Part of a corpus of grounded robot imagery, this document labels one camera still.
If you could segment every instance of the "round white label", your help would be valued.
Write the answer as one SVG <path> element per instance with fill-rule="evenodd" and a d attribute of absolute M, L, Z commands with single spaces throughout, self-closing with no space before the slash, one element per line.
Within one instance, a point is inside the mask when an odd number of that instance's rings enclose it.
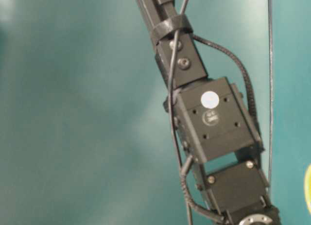
<path fill-rule="evenodd" d="M 201 96 L 203 107 L 213 109 L 219 104 L 219 96 L 214 91 L 207 91 Z"/>

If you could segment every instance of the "wire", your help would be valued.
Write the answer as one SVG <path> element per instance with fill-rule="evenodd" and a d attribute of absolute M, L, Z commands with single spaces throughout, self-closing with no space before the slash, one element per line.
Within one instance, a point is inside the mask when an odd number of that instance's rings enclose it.
<path fill-rule="evenodd" d="M 256 110 L 256 102 L 255 102 L 255 95 L 254 95 L 254 90 L 253 90 L 253 86 L 251 83 L 251 80 L 249 78 L 248 72 L 245 69 L 243 63 L 241 62 L 241 60 L 230 50 L 226 49 L 225 47 L 216 44 L 212 41 L 209 41 L 207 39 L 204 39 L 202 37 L 199 37 L 197 35 L 193 35 L 193 39 L 205 44 L 207 46 L 210 46 L 212 48 L 215 48 L 221 52 L 223 52 L 224 54 L 228 55 L 238 66 L 238 68 L 240 69 L 243 79 L 244 79 L 244 83 L 245 83 L 245 87 L 246 87 L 246 95 L 247 95 L 247 103 L 248 103 L 248 111 L 249 114 L 251 115 L 251 117 L 253 118 L 254 122 L 256 123 L 256 125 L 258 126 L 258 118 L 257 118 L 257 110 Z"/>
<path fill-rule="evenodd" d="M 184 14 L 184 12 L 186 11 L 188 1 L 189 0 L 183 0 L 182 6 L 180 9 L 180 14 Z M 176 131 L 174 127 L 174 112 L 173 112 L 173 78 L 174 78 L 174 71 L 175 71 L 175 64 L 176 64 L 176 57 L 177 57 L 179 35 L 180 35 L 180 31 L 179 30 L 175 31 L 174 45 L 173 45 L 174 48 L 172 52 L 170 72 L 169 72 L 169 78 L 168 78 L 168 107 L 169 107 L 169 117 L 170 117 L 170 124 L 171 124 L 171 134 L 172 134 L 173 144 L 174 144 L 174 148 L 175 148 L 175 152 L 176 152 L 177 160 L 178 160 L 178 169 L 179 171 L 181 171 L 182 161 L 181 161 L 179 146 L 177 142 Z M 187 202 L 186 198 L 185 198 L 185 201 L 186 201 L 186 208 L 187 208 L 188 224 L 192 225 L 193 224 L 192 211 L 190 208 L 190 204 Z"/>
<path fill-rule="evenodd" d="M 192 164 L 193 164 L 193 157 L 192 155 L 189 155 L 180 171 L 180 182 L 185 196 L 185 200 L 187 201 L 188 205 L 190 205 L 191 208 L 193 208 L 198 214 L 201 214 L 206 218 L 217 222 L 218 224 L 224 224 L 225 223 L 224 216 L 216 214 L 208 209 L 205 209 L 204 207 L 200 206 L 193 200 L 189 188 L 187 186 L 187 175 L 189 173 Z"/>
<path fill-rule="evenodd" d="M 269 143 L 269 174 L 268 174 L 268 182 L 270 184 L 269 187 L 269 195 L 271 197 L 271 188 L 272 188 L 272 141 L 273 141 L 273 103 L 274 103 L 274 89 L 273 89 L 273 32 L 272 32 L 272 0 L 268 0 L 268 14 L 269 14 L 269 55 L 270 55 L 270 143 Z"/>

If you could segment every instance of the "hex screw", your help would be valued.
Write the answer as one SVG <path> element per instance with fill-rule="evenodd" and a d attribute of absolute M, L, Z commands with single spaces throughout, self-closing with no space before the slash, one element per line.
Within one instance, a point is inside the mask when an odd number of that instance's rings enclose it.
<path fill-rule="evenodd" d="M 179 127 L 179 119 L 177 117 L 174 117 L 174 125 L 175 125 L 175 129 L 178 129 L 178 127 Z"/>
<path fill-rule="evenodd" d="M 178 59 L 177 64 L 180 69 L 187 70 L 191 66 L 191 61 L 186 57 L 182 57 Z"/>
<path fill-rule="evenodd" d="M 246 166 L 247 168 L 252 169 L 254 167 L 254 163 L 252 161 L 247 161 Z"/>
<path fill-rule="evenodd" d="M 214 184 L 214 183 L 215 183 L 215 177 L 212 176 L 212 175 L 210 175 L 210 176 L 207 178 L 207 181 L 208 181 L 208 183 L 210 183 L 210 184 Z"/>
<path fill-rule="evenodd" d="M 189 144 L 186 141 L 183 141 L 184 151 L 189 151 Z"/>
<path fill-rule="evenodd" d="M 170 48 L 173 50 L 174 49 L 174 40 L 172 40 L 171 42 L 170 42 Z M 182 44 L 182 42 L 178 42 L 178 46 L 177 46 L 177 50 L 178 51 L 180 51 L 180 50 L 182 50 L 182 48 L 183 48 L 183 44 Z"/>
<path fill-rule="evenodd" d="M 202 190 L 203 190 L 202 185 L 196 184 L 195 186 L 196 186 L 197 190 L 199 190 L 199 191 L 202 191 Z"/>

